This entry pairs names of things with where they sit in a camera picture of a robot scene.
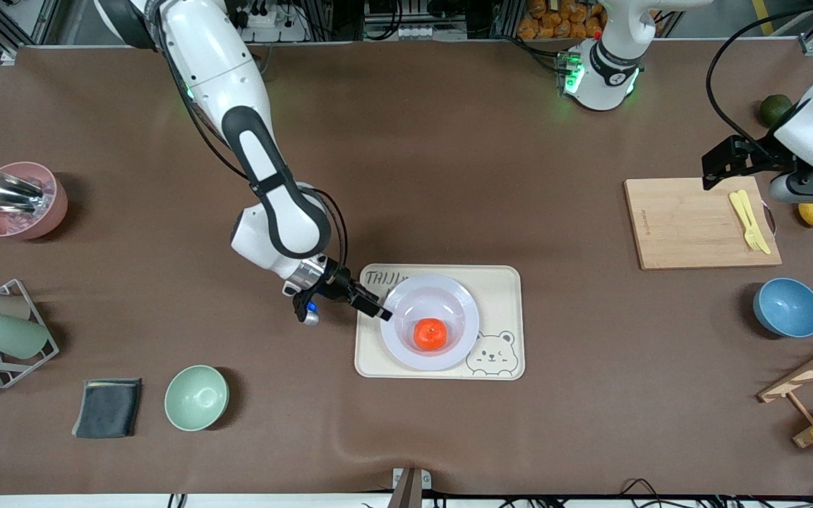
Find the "tray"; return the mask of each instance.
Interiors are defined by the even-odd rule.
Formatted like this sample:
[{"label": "tray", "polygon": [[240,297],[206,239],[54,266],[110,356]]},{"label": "tray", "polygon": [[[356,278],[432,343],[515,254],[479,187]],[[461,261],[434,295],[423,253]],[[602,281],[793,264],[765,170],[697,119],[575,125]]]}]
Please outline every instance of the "tray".
[{"label": "tray", "polygon": [[[522,330],[522,292],[519,273],[506,266],[469,265],[368,265],[359,274],[366,289],[387,295],[391,287],[414,274],[438,273],[460,281],[478,305],[480,331],[465,361],[446,370],[414,370],[397,361],[381,338],[377,318],[360,314],[356,324],[353,364],[367,378],[418,378],[436,380],[516,380],[526,370],[525,337]],[[501,353],[507,365],[488,367],[481,352]]]}]

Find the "orange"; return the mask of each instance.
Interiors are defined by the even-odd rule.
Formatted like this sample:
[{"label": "orange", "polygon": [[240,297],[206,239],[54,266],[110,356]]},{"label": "orange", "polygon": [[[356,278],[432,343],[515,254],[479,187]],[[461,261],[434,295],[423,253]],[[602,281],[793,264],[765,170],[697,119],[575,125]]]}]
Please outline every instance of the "orange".
[{"label": "orange", "polygon": [[447,326],[440,319],[420,319],[413,328],[413,341],[422,351],[437,351],[447,344]]}]

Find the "mint green bowl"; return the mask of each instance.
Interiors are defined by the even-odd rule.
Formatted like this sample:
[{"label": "mint green bowl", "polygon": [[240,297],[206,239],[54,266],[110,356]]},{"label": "mint green bowl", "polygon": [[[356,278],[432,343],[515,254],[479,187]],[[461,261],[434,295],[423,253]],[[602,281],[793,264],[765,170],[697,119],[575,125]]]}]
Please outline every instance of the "mint green bowl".
[{"label": "mint green bowl", "polygon": [[226,407],[228,382],[208,365],[181,370],[165,392],[165,415],[180,430],[203,430],[215,423]]}]

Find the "wooden cutting board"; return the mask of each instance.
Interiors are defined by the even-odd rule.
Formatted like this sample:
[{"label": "wooden cutting board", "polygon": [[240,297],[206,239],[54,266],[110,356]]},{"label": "wooden cutting board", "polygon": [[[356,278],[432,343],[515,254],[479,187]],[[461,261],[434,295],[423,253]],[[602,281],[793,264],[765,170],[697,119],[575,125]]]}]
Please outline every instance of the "wooden cutting board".
[{"label": "wooden cutting board", "polygon": [[[700,178],[626,180],[626,200],[642,270],[765,267],[782,264],[752,176],[702,190]],[[745,189],[771,254],[753,251],[729,193]]]}]

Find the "brown tablecloth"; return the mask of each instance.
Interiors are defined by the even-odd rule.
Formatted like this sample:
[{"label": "brown tablecloth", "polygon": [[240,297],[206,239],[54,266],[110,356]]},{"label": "brown tablecloth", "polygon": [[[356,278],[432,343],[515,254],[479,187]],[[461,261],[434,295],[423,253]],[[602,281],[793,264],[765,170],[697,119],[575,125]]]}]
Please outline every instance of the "brown tablecloth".
[{"label": "brown tablecloth", "polygon": [[[622,181],[700,176],[731,134],[704,71],[719,42],[655,42],[635,93],[607,113],[560,99],[507,43],[278,48],[267,76],[278,145],[346,215],[355,273],[371,262],[504,264],[522,274],[516,382],[369,380],[354,312],[298,324],[281,281],[229,247],[255,199],[204,147],[164,62],[139,49],[22,49],[0,70],[0,165],[32,160],[71,211],[42,241],[0,240],[0,283],[25,281],[62,354],[0,390],[0,492],[316,492],[390,485],[422,466],[448,492],[813,494],[806,422],[754,395],[813,355],[769,340],[758,283],[813,287],[813,229],[774,205],[784,264],[638,268]],[[752,101],[799,97],[795,41],[740,42],[716,74]],[[164,417],[178,370],[232,386],[217,430]],[[77,440],[82,382],[142,377],[135,437]],[[800,389],[813,409],[813,386]]]}]

